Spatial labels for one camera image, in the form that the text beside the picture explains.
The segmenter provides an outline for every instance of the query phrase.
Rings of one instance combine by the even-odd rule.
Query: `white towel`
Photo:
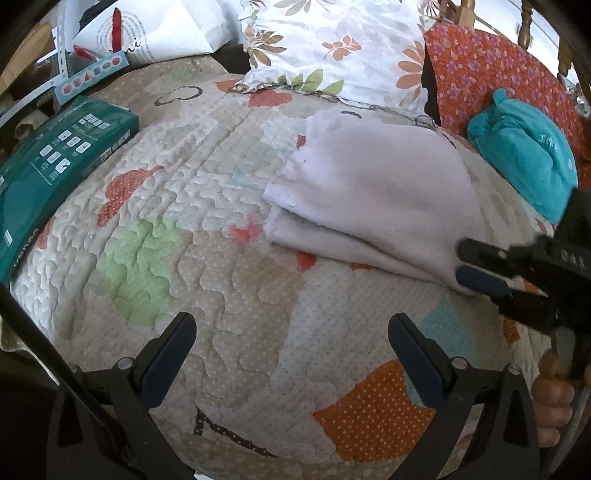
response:
[[[336,109],[306,120],[306,144],[264,197],[288,210],[273,208],[270,241],[459,290],[456,244],[485,238],[466,167],[446,138]]]

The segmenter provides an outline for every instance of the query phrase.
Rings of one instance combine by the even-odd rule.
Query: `metal rod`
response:
[[[19,338],[32,350],[45,367],[64,385],[68,392],[79,401],[91,415],[105,428],[117,444],[124,441],[125,433],[88,392],[72,373],[68,364],[57,352],[51,342],[41,333],[37,325],[12,297],[8,288],[0,285],[0,316]]]

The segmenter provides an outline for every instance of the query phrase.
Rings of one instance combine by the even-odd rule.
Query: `white bag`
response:
[[[121,11],[121,47],[134,66],[212,53],[231,39],[216,0],[119,0],[85,26],[73,44],[98,57],[111,53],[115,8]]]

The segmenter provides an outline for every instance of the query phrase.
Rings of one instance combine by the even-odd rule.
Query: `teal box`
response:
[[[134,113],[77,97],[0,168],[0,283],[68,195],[139,130]]]

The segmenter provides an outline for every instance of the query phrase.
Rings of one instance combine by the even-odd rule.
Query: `quilted bedspread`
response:
[[[448,355],[483,368],[515,361],[528,381],[548,342],[487,299],[269,244],[262,193],[305,143],[308,116],[340,106],[413,121],[284,90],[231,93],[238,79],[201,57],[146,67],[98,93],[139,114],[140,133],[56,212],[12,292],[86,370],[136,355],[177,312],[191,313],[197,341],[152,416],[198,471],[386,479],[434,415],[388,344],[394,313]],[[491,242],[506,248],[552,231],[465,141],[438,132],[462,154]],[[2,346],[21,345],[4,329]]]

